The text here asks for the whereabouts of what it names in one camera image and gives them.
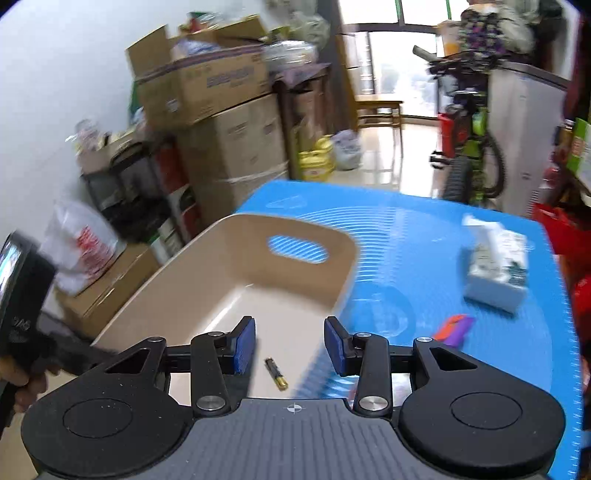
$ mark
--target white wall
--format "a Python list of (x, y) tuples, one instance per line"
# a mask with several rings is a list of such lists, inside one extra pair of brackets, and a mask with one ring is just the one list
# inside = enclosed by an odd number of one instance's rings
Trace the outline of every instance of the white wall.
[(53, 200), (83, 197), (71, 145), (91, 116), (127, 125), (131, 74), (125, 49), (198, 9), (259, 13), (265, 0), (21, 0), (0, 19), (0, 240), (13, 230), (41, 239)]
[(553, 44), (554, 73), (570, 80), (573, 76), (574, 55), (579, 33), (579, 11), (567, 0), (558, 0), (566, 20), (565, 29)]

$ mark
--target black and gold battery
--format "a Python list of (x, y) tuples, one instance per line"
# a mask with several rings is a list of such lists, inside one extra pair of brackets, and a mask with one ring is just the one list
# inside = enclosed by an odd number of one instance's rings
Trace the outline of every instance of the black and gold battery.
[(285, 378), (283, 378), (283, 375), (281, 375), (281, 372), (279, 372), (279, 369), (277, 368), (277, 364), (271, 357), (265, 358), (265, 366), (267, 367), (267, 370), (269, 370), (269, 373), (273, 377), (273, 380), (275, 381), (275, 385), (277, 385), (277, 388), (281, 391), (287, 390), (287, 381), (285, 381)]

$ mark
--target device screen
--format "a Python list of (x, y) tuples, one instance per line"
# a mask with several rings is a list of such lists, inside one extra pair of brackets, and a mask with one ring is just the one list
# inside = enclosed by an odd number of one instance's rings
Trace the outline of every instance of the device screen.
[(8, 244), (0, 253), (0, 305), (8, 288), (8, 282), (21, 256), (20, 249), (14, 244)]

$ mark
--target blue table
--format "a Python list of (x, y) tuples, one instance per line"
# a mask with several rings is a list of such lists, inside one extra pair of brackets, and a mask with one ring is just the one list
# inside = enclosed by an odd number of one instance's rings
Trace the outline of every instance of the blue table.
[[(579, 350), (569, 301), (539, 224), (441, 200), (281, 180), (262, 186), (239, 211), (317, 222), (354, 237), (361, 251), (357, 277), (344, 311), (338, 312), (351, 331), (411, 345), (453, 314), (473, 316), (476, 322), (462, 350), (558, 399), (566, 431), (550, 474), (560, 480), (576, 477), (582, 419)], [(463, 299), (461, 253), (473, 245), (461, 227), (465, 213), (528, 237), (529, 293), (514, 317)], [(292, 247), (284, 242), (280, 248), (289, 253)], [(315, 248), (293, 248), (310, 259), (320, 255)], [(317, 372), (321, 381), (313, 371), (308, 393), (343, 396), (340, 379), (326, 373), (326, 356), (319, 358)]]

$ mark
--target hand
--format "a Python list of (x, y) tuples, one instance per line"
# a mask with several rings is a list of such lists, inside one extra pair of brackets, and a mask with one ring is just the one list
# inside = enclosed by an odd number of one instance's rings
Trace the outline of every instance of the hand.
[(45, 373), (29, 377), (11, 356), (0, 357), (0, 379), (6, 380), (19, 388), (14, 395), (14, 411), (25, 412), (37, 399), (37, 396), (47, 391)]

